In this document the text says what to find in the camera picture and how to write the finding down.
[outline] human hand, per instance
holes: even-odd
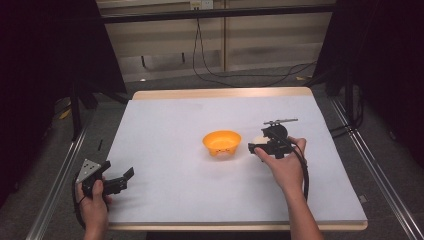
[[[104,239],[109,220],[105,201],[112,202],[110,196],[103,200],[103,181],[97,180],[93,186],[93,198],[84,197],[82,183],[78,184],[78,202],[86,232],[84,239]]]
[[[296,144],[295,150],[302,156],[305,152],[306,139],[289,137]],[[294,152],[284,158],[275,159],[261,148],[255,148],[256,155],[271,169],[275,181],[285,194],[302,192],[303,172],[302,167]]]

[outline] wire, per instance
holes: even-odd
[[[278,134],[276,134],[274,131],[272,131],[269,128],[268,128],[268,132],[272,133],[272,135],[274,135],[274,137],[276,139],[278,139],[279,141],[283,142],[288,148],[290,148],[290,150],[296,155],[297,159],[299,160],[300,165],[302,167],[303,180],[304,180],[304,184],[303,184],[303,195],[305,196],[305,199],[308,200],[308,194],[309,194],[308,164],[307,164],[307,161],[305,159],[305,156],[303,155],[302,149],[300,149],[300,147],[296,143],[292,143],[292,142],[286,141],[286,139],[280,137]],[[291,146],[291,144],[294,144],[299,149],[300,154],[296,151],[296,149],[294,149]]]
[[[340,127],[332,128],[329,131],[330,132],[335,132],[335,131],[338,131],[338,130],[341,130],[341,129],[345,129],[345,128],[349,127],[349,126],[350,125],[343,125],[343,126],[340,126]]]
[[[82,200],[84,200],[85,196],[80,201],[77,202],[76,194],[75,194],[75,182],[77,181],[78,174],[79,174],[79,172],[75,173],[75,176],[72,179],[72,189],[71,189],[71,191],[72,191],[72,201],[74,203],[74,212],[75,212],[75,216],[77,217],[78,223],[85,230],[85,222],[82,219],[81,209],[80,209],[80,204],[81,204]]]
[[[339,134],[336,134],[336,135],[331,135],[331,138],[336,139],[336,138],[338,138],[338,137],[341,137],[341,136],[343,136],[343,135],[346,135],[346,134],[347,134],[347,133],[349,133],[349,132],[350,132],[350,130],[347,130],[347,131],[344,131],[344,132],[339,133]]]
[[[231,75],[218,75],[216,73],[213,73],[209,69],[208,65],[206,64],[206,59],[205,59],[205,54],[204,54],[204,47],[203,47],[202,31],[201,31],[201,28],[200,28],[200,21],[199,21],[199,19],[197,19],[197,31],[196,31],[196,39],[195,39],[195,42],[194,42],[193,61],[192,61],[193,71],[195,72],[196,76],[198,76],[200,79],[202,79],[204,81],[214,82],[214,83],[222,84],[222,85],[229,86],[229,87],[246,87],[246,86],[236,86],[236,85],[233,85],[233,84],[229,84],[229,83],[225,83],[225,82],[221,82],[221,81],[217,81],[217,80],[206,79],[206,78],[200,76],[198,74],[198,72],[196,71],[196,68],[194,66],[194,62],[195,62],[194,61],[194,56],[195,56],[196,49],[197,49],[197,39],[199,39],[199,38],[200,38],[200,45],[201,45],[201,51],[202,51],[203,64],[204,64],[204,66],[205,66],[205,68],[206,68],[206,70],[208,71],[209,74],[211,74],[212,76],[218,77],[218,78],[229,78],[229,77],[283,77],[282,79],[278,79],[275,82],[272,82],[272,83],[269,83],[269,84],[266,84],[266,85],[263,85],[263,86],[259,86],[259,87],[269,87],[269,86],[275,85],[275,84],[277,84],[277,83],[285,80],[290,75],[294,75],[296,73],[302,72],[305,69],[309,68],[310,66],[316,64],[316,61],[314,61],[312,63],[303,63],[303,64],[298,64],[298,65],[292,66],[289,69],[289,71],[288,71],[287,74],[278,74],[278,75],[273,75],[273,74],[231,74]],[[295,67],[299,67],[299,66],[303,66],[303,65],[306,65],[306,66],[304,68],[298,70],[298,71],[291,72]]]

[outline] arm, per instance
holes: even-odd
[[[296,151],[304,153],[306,140],[289,137],[296,143]],[[289,208],[290,234],[293,240],[323,239],[315,219],[303,196],[303,173],[299,160],[294,153],[282,159],[269,156],[264,150],[255,148],[256,155],[264,161],[272,171],[277,184],[284,192]]]
[[[86,225],[85,240],[103,240],[108,229],[109,220],[106,203],[103,200],[103,181],[97,180],[93,186],[93,199],[84,196],[82,184],[78,184],[78,196],[81,214]]]

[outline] table surface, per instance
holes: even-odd
[[[363,230],[367,218],[324,118],[308,88],[196,89],[137,92],[108,160],[107,178],[130,167],[128,189],[114,196],[110,229],[288,230],[288,210],[272,173],[247,143],[263,122],[286,123],[308,141],[308,204],[322,230]],[[219,129],[242,136],[234,155],[209,155],[202,138]]]

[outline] metal frame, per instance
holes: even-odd
[[[236,9],[211,9],[199,11],[178,11],[164,13],[146,13],[146,14],[116,14],[105,15],[100,18],[78,18],[61,20],[64,24],[113,24],[129,22],[151,22],[165,20],[183,20],[183,19],[201,19],[201,18],[222,18],[222,17],[245,17],[245,16],[263,16],[263,15],[283,15],[283,14],[302,14],[302,13],[324,13],[339,10],[348,10],[352,7],[340,7],[336,4],[321,5],[301,5],[287,7],[267,7],[267,8],[236,8]]]
[[[330,100],[342,123],[345,126],[349,126],[350,121],[346,116],[346,111],[342,103],[335,97],[331,98]],[[424,235],[418,227],[418,224],[416,223],[410,210],[399,197],[389,179],[380,168],[380,165],[378,164],[374,155],[371,153],[371,150],[368,148],[359,131],[350,127],[347,127],[346,130],[348,131],[350,138],[361,155],[362,160],[364,160],[365,165],[367,165],[368,170],[374,177],[374,180],[380,188],[381,193],[385,197],[396,218],[399,220],[400,225],[405,230],[406,235],[411,240],[424,239]]]
[[[75,159],[78,155],[78,152],[84,142],[84,138],[87,132],[87,127],[90,125],[94,116],[94,110],[91,110],[88,114],[87,120],[82,128],[78,138],[72,142],[68,154],[65,157],[65,161],[62,164],[62,167],[57,174],[57,177],[53,183],[52,189],[50,190],[49,195],[47,195],[46,200],[44,201],[43,207],[35,219],[35,222],[32,224],[32,227],[27,235],[27,240],[32,239],[42,239],[44,233],[47,230],[50,219],[53,216],[54,210],[56,209],[57,203],[59,201],[59,196],[63,191],[65,186],[66,179],[69,177],[72,165],[75,162]]]

